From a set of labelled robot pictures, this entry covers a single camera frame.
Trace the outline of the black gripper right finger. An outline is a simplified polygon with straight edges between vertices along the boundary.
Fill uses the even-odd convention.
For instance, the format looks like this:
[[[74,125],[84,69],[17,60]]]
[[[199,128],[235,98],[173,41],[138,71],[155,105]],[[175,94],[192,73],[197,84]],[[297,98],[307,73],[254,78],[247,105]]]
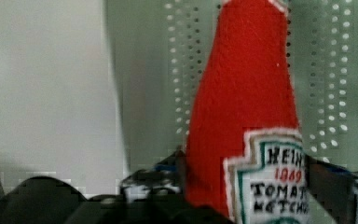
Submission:
[[[358,172],[306,156],[310,194],[337,224],[358,224]]]

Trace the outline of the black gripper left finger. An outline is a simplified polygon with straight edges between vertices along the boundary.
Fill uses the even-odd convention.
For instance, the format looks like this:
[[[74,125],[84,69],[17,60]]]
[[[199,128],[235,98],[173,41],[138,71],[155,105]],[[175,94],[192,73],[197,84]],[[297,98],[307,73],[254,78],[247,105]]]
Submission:
[[[186,159],[183,150],[176,150],[151,169],[141,169],[126,177],[119,185],[128,203],[145,200],[157,189],[182,193],[186,182]]]

